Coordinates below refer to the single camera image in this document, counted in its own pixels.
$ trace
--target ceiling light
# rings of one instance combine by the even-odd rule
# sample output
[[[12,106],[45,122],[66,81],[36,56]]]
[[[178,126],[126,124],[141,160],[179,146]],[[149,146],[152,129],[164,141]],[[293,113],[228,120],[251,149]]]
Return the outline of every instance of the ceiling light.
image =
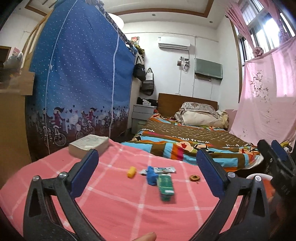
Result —
[[[111,14],[111,13],[108,13],[109,16],[113,19],[113,21],[116,23],[116,25],[118,26],[118,28],[120,30],[123,29],[123,26],[124,26],[124,21],[121,19],[121,17],[117,16],[117,15],[114,15],[114,14]]]

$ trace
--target wooden headboard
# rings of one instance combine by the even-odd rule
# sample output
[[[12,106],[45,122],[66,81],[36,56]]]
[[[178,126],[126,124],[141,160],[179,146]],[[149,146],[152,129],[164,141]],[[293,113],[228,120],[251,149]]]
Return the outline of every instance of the wooden headboard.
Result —
[[[164,117],[174,116],[184,102],[197,102],[209,104],[218,110],[218,102],[212,100],[198,99],[188,96],[172,95],[159,93],[158,95],[158,112]]]

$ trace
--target nightstand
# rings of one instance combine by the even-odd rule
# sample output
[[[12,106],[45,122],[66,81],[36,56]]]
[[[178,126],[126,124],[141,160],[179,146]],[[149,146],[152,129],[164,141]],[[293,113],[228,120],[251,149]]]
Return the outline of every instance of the nightstand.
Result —
[[[147,121],[154,113],[156,106],[134,104],[132,113],[132,127],[131,132],[136,134],[138,132],[138,122]]]

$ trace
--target pink tablecloth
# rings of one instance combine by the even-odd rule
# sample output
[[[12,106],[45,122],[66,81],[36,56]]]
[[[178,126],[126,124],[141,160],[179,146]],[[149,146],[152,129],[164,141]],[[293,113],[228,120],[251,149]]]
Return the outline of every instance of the pink tablecloth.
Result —
[[[0,192],[0,205],[21,234],[32,177],[56,177],[78,161],[64,148],[23,167],[7,181]],[[129,167],[135,166],[140,171],[148,165],[176,168],[177,172],[172,174],[175,196],[170,202],[162,202],[158,188],[148,185],[144,176],[136,174],[133,179],[127,178]],[[201,176],[201,181],[190,182],[188,177],[193,174]],[[149,232],[156,232],[158,241],[187,241],[206,221],[218,199],[212,195],[197,166],[110,141],[110,147],[100,157],[99,165],[76,201],[108,241],[130,241]],[[54,203],[63,225],[71,230],[56,198]],[[224,230],[230,227],[237,208],[235,206]]]

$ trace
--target screw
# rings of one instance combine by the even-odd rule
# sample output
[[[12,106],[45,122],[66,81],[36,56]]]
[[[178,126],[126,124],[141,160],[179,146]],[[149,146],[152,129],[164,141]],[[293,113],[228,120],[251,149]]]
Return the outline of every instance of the screw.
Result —
[[[262,179],[261,179],[260,176],[255,176],[255,180],[258,181],[258,182],[261,182]]]
[[[235,173],[234,173],[234,172],[229,172],[229,173],[227,173],[227,175],[228,175],[229,177],[231,177],[231,178],[234,178],[234,177],[235,177]]]
[[[39,176],[34,176],[33,178],[32,178],[32,180],[35,182],[35,181],[38,181],[39,180]]]
[[[61,172],[60,174],[59,174],[59,178],[64,178],[64,177],[66,177],[68,175],[68,173],[66,173],[66,172]]]

